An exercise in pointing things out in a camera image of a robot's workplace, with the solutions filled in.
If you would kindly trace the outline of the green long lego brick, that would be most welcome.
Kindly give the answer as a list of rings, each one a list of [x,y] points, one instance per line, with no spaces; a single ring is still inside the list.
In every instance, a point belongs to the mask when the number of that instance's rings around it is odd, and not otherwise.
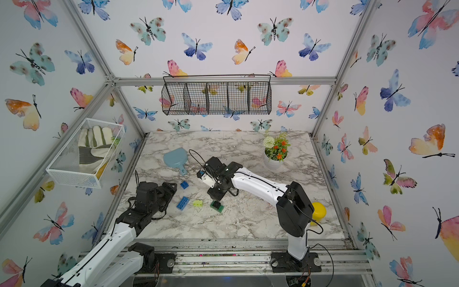
[[[219,209],[219,210],[216,210],[218,213],[222,213],[222,211],[224,210],[224,206],[222,205],[222,208]]]

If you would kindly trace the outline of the black small lego brick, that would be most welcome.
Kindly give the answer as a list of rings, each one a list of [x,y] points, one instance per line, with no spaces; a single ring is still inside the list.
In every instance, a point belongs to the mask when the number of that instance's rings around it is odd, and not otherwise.
[[[218,201],[215,201],[215,200],[211,203],[210,206],[211,206],[211,208],[213,208],[215,210],[219,210],[219,209],[222,208],[222,204],[220,202],[218,202]]]

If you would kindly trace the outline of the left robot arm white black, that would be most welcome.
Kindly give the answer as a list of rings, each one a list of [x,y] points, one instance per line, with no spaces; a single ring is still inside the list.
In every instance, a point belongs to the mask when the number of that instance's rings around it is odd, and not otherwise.
[[[115,221],[110,232],[73,268],[48,279],[45,287],[119,287],[136,273],[171,273],[175,256],[156,255],[151,245],[134,240],[153,221],[166,212],[177,192],[177,184],[140,182],[134,201]]]

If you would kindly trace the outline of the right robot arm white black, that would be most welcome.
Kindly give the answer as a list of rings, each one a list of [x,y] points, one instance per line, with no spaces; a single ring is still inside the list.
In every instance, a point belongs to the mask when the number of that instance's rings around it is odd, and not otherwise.
[[[303,187],[293,181],[281,184],[257,175],[241,164],[223,164],[211,157],[197,172],[206,184],[208,195],[216,201],[235,189],[246,191],[276,208],[280,226],[288,234],[288,254],[297,261],[308,254],[307,231],[313,221],[314,206]]]

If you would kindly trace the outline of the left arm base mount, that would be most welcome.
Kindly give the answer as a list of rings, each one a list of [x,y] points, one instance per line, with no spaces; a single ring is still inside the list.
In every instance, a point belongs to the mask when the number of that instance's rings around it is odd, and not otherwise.
[[[176,263],[173,253],[158,253],[153,246],[134,243],[128,247],[122,259],[124,265],[132,269],[132,274],[172,274]]]

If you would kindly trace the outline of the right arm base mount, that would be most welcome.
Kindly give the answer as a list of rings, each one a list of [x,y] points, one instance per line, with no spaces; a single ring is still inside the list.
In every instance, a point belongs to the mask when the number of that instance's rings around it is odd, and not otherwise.
[[[296,259],[288,252],[273,252],[270,265],[274,273],[312,272],[322,271],[322,263],[315,252],[307,252],[303,259]]]

